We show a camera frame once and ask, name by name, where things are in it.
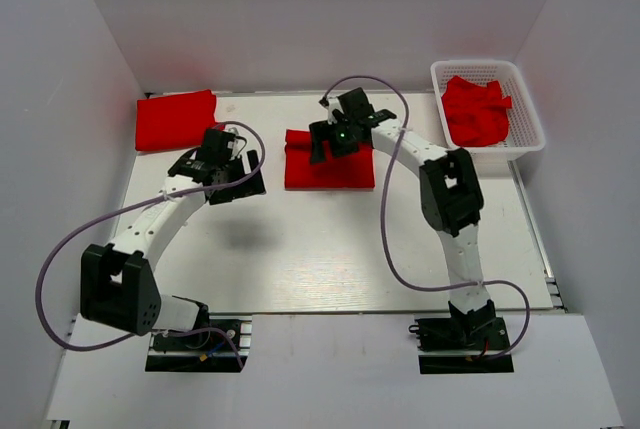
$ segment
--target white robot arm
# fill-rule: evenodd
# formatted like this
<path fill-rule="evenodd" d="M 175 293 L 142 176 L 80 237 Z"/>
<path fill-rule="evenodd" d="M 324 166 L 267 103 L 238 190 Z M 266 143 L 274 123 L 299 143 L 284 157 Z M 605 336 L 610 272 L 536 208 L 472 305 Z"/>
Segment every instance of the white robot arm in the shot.
<path fill-rule="evenodd" d="M 469 153 L 447 151 L 405 131 L 395 114 L 374 111 L 362 89 L 323 99 L 320 104 L 328 110 L 328 118 L 309 126 L 312 164 L 325 160 L 325 146 L 333 157 L 357 152 L 362 142 L 392 155 L 405 132 L 396 160 L 420 181 L 422 212 L 442 243 L 449 281 L 452 285 L 473 284 L 450 290 L 453 325 L 459 328 L 463 342 L 484 337 L 482 331 L 496 317 L 493 301 L 482 285 L 478 223 L 484 201 Z"/>
<path fill-rule="evenodd" d="M 371 130 L 373 148 L 391 155 L 402 131 L 396 119 L 387 119 Z M 438 161 L 447 157 L 447 151 L 428 142 L 414 132 L 407 131 L 402 138 L 397 161 L 420 178 L 420 167 L 426 161 Z M 442 243 L 449 282 L 482 282 L 482 267 L 478 252 L 478 224 L 469 224 L 459 229 L 458 235 L 437 230 Z M 452 289 L 451 304 L 463 314 L 477 311 L 490 300 L 489 292 L 484 286 Z"/>
<path fill-rule="evenodd" d="M 208 129 L 202 146 L 187 151 L 169 170 L 159 191 L 165 194 L 164 202 L 146 207 L 133 224 L 105 246 L 92 244 L 84 251 L 80 312 L 85 319 L 138 335 L 152 330 L 190 331 L 208 325 L 206 305 L 161 295 L 153 272 L 171 240 L 204 204 L 265 193 L 259 171 L 232 188 L 188 193 L 245 176 L 238 139 L 243 138 L 234 129 Z M 256 151 L 246 155 L 254 170 L 258 165 Z M 171 197 L 183 191 L 187 193 Z"/>

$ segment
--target white basket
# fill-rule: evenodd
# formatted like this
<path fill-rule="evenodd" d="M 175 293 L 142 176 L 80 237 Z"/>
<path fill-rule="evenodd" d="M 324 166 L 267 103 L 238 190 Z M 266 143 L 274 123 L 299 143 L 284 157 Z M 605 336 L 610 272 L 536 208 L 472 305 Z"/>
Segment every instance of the white basket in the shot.
<path fill-rule="evenodd" d="M 512 161 L 531 151 L 539 151 L 545 145 L 544 133 L 533 102 L 518 68 L 507 61 L 460 60 L 439 61 L 431 66 L 431 78 L 444 137 L 450 148 L 458 148 L 451 140 L 451 133 L 442 107 L 442 95 L 453 76 L 460 76 L 474 84 L 486 85 L 498 81 L 503 96 L 511 96 L 513 107 L 507 111 L 509 135 L 504 142 L 487 147 L 467 147 L 476 162 Z"/>

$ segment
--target white wall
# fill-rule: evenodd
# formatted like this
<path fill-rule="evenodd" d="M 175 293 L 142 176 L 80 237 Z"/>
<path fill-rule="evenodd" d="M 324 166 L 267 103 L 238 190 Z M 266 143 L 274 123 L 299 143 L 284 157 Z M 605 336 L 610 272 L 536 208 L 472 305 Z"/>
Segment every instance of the white wall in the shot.
<path fill-rule="evenodd" d="M 325 88 L 369 72 L 431 85 L 432 62 L 512 60 L 545 0 L 96 0 L 145 91 Z"/>
<path fill-rule="evenodd" d="M 640 0 L 549 0 L 517 57 L 547 134 L 521 160 L 563 300 L 640 427 Z"/>
<path fill-rule="evenodd" d="M 0 0 L 0 425 L 40 427 L 61 351 L 34 309 L 39 265 L 88 218 L 114 208 L 133 155 L 138 85 L 93 0 Z M 46 284 L 64 334 L 78 310 L 80 251 Z"/>

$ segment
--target folded red cloth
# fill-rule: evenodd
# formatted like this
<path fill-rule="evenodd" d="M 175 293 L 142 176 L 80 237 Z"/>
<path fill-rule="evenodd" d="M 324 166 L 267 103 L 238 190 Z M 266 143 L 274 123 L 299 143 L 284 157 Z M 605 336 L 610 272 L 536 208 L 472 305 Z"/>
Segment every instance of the folded red cloth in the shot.
<path fill-rule="evenodd" d="M 190 92 L 138 101 L 136 150 L 170 151 L 202 144 L 204 131 L 216 124 L 216 96 Z"/>
<path fill-rule="evenodd" d="M 442 106 L 451 140 L 458 146 L 491 146 L 509 134 L 511 96 L 502 97 L 498 81 L 482 87 L 455 76 L 447 84 Z"/>
<path fill-rule="evenodd" d="M 285 136 L 285 189 L 372 189 L 375 187 L 373 148 L 360 144 L 360 151 L 334 159 L 325 142 L 327 162 L 309 163 L 311 135 L 307 131 L 287 130 Z"/>

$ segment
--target white tabletop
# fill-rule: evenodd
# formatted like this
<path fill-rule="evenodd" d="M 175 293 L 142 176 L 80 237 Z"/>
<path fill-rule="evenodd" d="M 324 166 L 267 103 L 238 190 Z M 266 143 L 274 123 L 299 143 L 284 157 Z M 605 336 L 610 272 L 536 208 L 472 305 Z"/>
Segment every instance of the white tabletop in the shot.
<path fill-rule="evenodd" d="M 62 360 L 72 429 L 563 428 L 621 424 L 583 316 L 534 315 L 513 374 L 420 375 L 409 314 L 258 315 L 240 374 L 144 371 L 149 337 Z M 522 316 L 506 316 L 515 335 Z M 71 342 L 118 331 L 78 319 Z"/>
<path fill-rule="evenodd" d="M 403 114 L 390 94 L 370 94 L 376 109 Z M 318 95 L 220 97 L 218 120 L 238 120 L 265 141 L 265 196 L 205 206 L 167 248 L 156 269 L 160 291 L 189 297 L 224 313 L 420 312 L 446 310 L 448 295 L 401 286 L 386 266 L 380 244 L 379 210 L 389 161 L 375 154 L 376 188 L 367 192 L 284 190 L 286 129 L 306 129 L 326 117 Z M 409 126 L 443 144 L 432 94 L 409 94 Z M 249 141 L 249 148 L 256 148 Z M 126 194 L 131 204 L 157 194 L 167 169 L 183 151 L 139 155 Z M 534 308 L 552 307 L 543 264 L 530 234 L 508 167 L 480 168 L 485 198 L 480 256 L 485 278 L 519 284 Z M 119 228 L 136 213 L 121 218 Z M 415 176 L 397 166 L 388 205 L 388 232 L 397 266 L 414 284 L 448 283 L 442 247 L 420 210 Z M 509 288 L 491 287 L 496 306 L 523 307 Z"/>

